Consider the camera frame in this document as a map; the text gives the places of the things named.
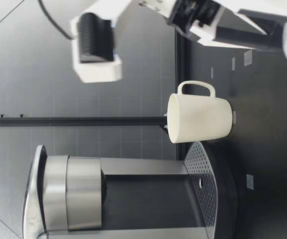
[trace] coffee machine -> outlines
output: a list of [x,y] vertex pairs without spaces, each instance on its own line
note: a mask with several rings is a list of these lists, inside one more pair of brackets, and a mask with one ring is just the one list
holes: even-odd
[[222,158],[212,160],[199,142],[185,161],[48,156],[41,145],[27,183],[23,238],[231,238],[234,182],[219,173]]

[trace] perforated drip tray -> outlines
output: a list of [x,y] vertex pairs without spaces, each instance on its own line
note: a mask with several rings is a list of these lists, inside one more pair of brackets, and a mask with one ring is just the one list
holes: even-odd
[[218,189],[209,158],[201,143],[194,143],[184,161],[193,189],[200,203],[208,238],[214,237]]
[[222,152],[216,143],[195,142],[184,161],[209,239],[231,239],[235,228],[238,197]]

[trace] screw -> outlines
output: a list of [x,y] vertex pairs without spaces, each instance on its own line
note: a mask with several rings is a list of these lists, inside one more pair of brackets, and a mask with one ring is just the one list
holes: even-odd
[[146,6],[146,5],[147,5],[146,1],[139,2],[139,6]]

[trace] black cable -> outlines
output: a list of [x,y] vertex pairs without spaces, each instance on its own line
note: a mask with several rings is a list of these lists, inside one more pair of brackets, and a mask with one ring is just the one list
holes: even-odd
[[73,38],[66,32],[64,31],[63,28],[61,28],[57,22],[49,15],[48,11],[45,8],[45,5],[42,0],[38,0],[39,6],[42,9],[43,13],[47,17],[47,19],[50,21],[50,23],[68,40],[73,40]]

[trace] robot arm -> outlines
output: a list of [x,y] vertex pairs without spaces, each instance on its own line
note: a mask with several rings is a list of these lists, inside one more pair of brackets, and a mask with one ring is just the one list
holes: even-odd
[[[73,66],[83,82],[122,78],[116,44],[138,3],[162,15],[183,36],[206,46],[282,49],[287,22],[283,0],[97,0],[71,21]],[[220,25],[225,9],[257,32]]]
[[[176,0],[150,0],[144,6],[167,17]],[[98,0],[71,21],[73,66],[85,83],[122,78],[116,43],[138,4],[136,0]]]

